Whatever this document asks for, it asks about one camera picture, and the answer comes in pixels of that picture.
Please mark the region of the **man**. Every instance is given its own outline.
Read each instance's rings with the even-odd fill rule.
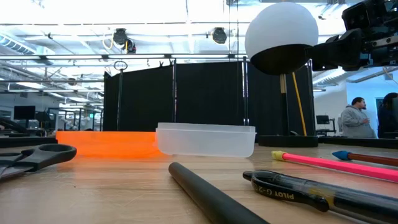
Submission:
[[[350,138],[376,138],[369,125],[369,118],[362,110],[366,110],[365,99],[356,97],[351,105],[341,113],[343,135]]]

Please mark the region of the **white ball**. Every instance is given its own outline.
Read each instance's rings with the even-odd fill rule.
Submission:
[[[250,23],[246,32],[245,47],[248,57],[252,58],[278,46],[309,47],[317,43],[318,26],[311,13],[299,4],[280,2],[265,8]]]

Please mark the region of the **black partition panel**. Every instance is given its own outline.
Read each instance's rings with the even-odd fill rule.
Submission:
[[[118,127],[119,76],[104,74],[104,131],[116,131]]]
[[[307,135],[315,134],[313,115],[312,75],[307,67],[296,71],[298,92],[302,103]],[[289,128],[303,135],[293,77],[286,76]],[[278,75],[266,75],[248,63],[248,113],[249,125],[256,127],[258,135],[283,135],[280,78]]]
[[[123,74],[121,131],[155,131],[172,122],[172,67]]]
[[[178,64],[177,122],[243,125],[241,62]]]

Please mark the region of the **scissors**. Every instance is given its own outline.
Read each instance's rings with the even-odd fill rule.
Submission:
[[[0,179],[23,172],[66,162],[76,155],[76,148],[63,144],[44,144],[21,152],[0,153]]]

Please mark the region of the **table surface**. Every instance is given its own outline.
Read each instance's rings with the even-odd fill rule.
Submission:
[[[19,151],[22,148],[9,149]],[[159,156],[150,159],[74,160],[0,182],[2,224],[131,224],[210,223],[168,172],[180,162],[269,223],[356,223],[333,212],[322,213],[307,205],[274,200],[255,193],[242,178],[245,170],[268,169],[296,177],[351,187],[398,198],[392,182],[329,169],[273,161],[271,151],[334,158],[331,153],[355,153],[398,157],[396,149],[321,144],[318,148],[281,149],[256,146],[249,158]],[[370,166],[398,169],[366,162]]]

